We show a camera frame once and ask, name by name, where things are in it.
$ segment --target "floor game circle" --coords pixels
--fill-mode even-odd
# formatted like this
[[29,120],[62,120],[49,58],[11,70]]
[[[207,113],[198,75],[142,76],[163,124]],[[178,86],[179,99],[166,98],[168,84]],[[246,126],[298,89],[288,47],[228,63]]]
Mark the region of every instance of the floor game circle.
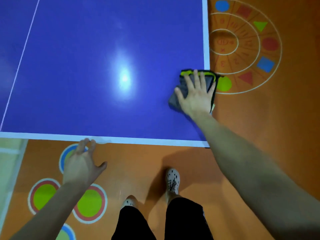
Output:
[[77,148],[78,146],[78,143],[76,144],[72,144],[72,145],[69,145],[66,149],[63,150],[63,152],[61,153],[60,155],[60,158],[59,158],[59,169],[60,169],[60,172],[63,174],[63,171],[64,171],[64,164],[65,164],[65,161],[68,160],[68,158],[73,154],[73,152],[75,151],[75,149]]
[[107,204],[108,198],[104,189],[97,184],[92,184],[72,212],[79,222],[91,224],[103,216]]
[[56,240],[76,240],[75,232],[68,224],[63,224]]
[[28,195],[28,207],[32,214],[36,214],[59,189],[60,184],[52,178],[39,180],[31,188]]
[[282,42],[272,21],[238,0],[210,0],[210,67],[226,79],[217,93],[238,94],[266,83],[282,57]]

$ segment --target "black shorts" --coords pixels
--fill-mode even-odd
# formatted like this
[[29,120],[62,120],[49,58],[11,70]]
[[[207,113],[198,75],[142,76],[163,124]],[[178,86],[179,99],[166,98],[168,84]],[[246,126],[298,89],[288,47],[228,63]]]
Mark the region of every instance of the black shorts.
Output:
[[[111,239],[126,238],[156,239],[146,219],[132,206],[125,206],[120,210],[118,224]],[[167,208],[164,238],[212,240],[202,206],[186,198],[173,199]]]

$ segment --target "red square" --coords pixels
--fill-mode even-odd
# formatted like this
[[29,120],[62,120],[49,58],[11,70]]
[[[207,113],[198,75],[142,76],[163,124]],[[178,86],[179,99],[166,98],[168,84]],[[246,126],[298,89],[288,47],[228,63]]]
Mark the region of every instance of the red square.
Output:
[[251,12],[252,9],[250,7],[242,4],[236,13],[247,19]]

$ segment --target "green triangle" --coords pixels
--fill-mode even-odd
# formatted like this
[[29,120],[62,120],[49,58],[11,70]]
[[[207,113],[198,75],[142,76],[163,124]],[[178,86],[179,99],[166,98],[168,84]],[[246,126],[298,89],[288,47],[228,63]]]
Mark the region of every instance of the green triangle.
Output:
[[255,27],[257,27],[257,29],[262,32],[262,30],[266,27],[266,25],[268,24],[268,22],[253,22]]

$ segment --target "table tennis table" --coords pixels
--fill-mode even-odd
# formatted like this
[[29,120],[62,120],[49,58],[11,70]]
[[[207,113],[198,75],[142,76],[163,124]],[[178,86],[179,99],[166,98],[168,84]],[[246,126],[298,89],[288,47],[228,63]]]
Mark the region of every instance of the table tennis table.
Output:
[[210,69],[207,0],[0,0],[0,137],[208,147],[168,99]]

